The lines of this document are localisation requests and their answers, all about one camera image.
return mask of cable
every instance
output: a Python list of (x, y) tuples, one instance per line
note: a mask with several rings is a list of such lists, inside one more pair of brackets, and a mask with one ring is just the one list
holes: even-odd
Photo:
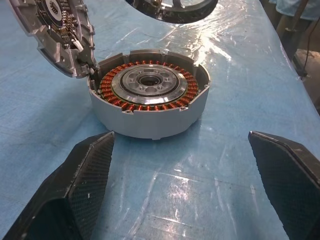
[(304, 73), (305, 70), (306, 70), (306, 66), (307, 66), (307, 62), (308, 62), (311, 35), (312, 35), (312, 33), (314, 32), (314, 30), (316, 29), (319, 21), (320, 21), (320, 17), (319, 17), (318, 20), (316, 21), (315, 25), (313, 26), (313, 28), (312, 28), (312, 30), (310, 31), (309, 36), (308, 36), (308, 44), (307, 44), (307, 47), (306, 47), (306, 57), (305, 57), (305, 62), (304, 62), (304, 66), (303, 66), (303, 69), (302, 69), (302, 72), (303, 72), (303, 73)]

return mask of center hole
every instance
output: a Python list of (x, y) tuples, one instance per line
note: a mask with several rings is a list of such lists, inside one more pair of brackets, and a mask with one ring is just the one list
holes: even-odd
[(140, 83), (145, 86), (154, 86), (160, 83), (160, 78), (156, 76), (143, 76), (140, 78)]

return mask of black carbon fiber part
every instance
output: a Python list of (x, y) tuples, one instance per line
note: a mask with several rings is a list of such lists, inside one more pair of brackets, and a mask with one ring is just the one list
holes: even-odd
[(113, 146), (113, 132), (75, 145), (3, 239), (89, 240), (105, 195)]
[(248, 136), (265, 192), (290, 240), (320, 239), (320, 162), (302, 144), (263, 132)]

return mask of copper winding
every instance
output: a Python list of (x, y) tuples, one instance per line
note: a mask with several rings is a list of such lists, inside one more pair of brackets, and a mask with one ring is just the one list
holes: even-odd
[[(170, 102), (167, 104), (152, 105), (152, 106), (151, 105), (146, 105), (146, 106), (135, 105), (135, 104), (130, 104), (129, 102), (126, 102), (124, 100), (121, 100), (112, 92), (112, 89), (111, 89), (111, 82), (114, 76), (128, 67), (132, 67), (140, 64), (157, 64), (157, 65), (166, 66), (179, 71), (187, 81), (187, 90), (185, 95), (183, 95), (181, 98), (173, 102)], [(143, 60), (141, 62), (135, 61), (135, 62), (125, 63), (125, 64), (122, 64), (121, 66), (117, 66), (112, 70), (110, 70), (102, 78), (102, 81), (100, 83), (100, 90), (102, 92), (101, 97), (106, 99), (109, 103), (116, 106), (120, 106), (123, 111), (130, 110), (133, 112), (134, 110), (160, 111), (160, 110), (168, 110), (168, 109), (187, 106), (196, 97), (196, 95), (198, 94), (199, 88), (198, 88), (197, 80), (194, 78), (194, 76), (190, 72), (186, 71), (185, 69), (180, 68), (179, 66), (176, 66), (174, 64), (169, 64), (167, 62), (162, 63), (160, 61), (156, 61), (154, 63), (152, 60)]]

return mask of blue cloth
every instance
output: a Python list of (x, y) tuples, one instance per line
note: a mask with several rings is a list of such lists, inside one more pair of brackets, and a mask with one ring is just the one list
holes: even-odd
[[(157, 141), (116, 134), (92, 239), (288, 239), (247, 136), (280, 135), (320, 158), (320, 118), (259, 1), (223, 0), (184, 25), (149, 18), (124, 0), (87, 6), (98, 61), (165, 49), (204, 64), (212, 80), (201, 118), (184, 133)], [(86, 80), (52, 67), (4, 0), (0, 20), (2, 238), (73, 146), (106, 129)]]
[[(270, 0), (269, 3), (276, 4), (275, 9), (284, 15), (293, 17), (301, 0)], [(301, 19), (316, 21), (320, 17), (320, 1), (309, 0), (302, 15)]]

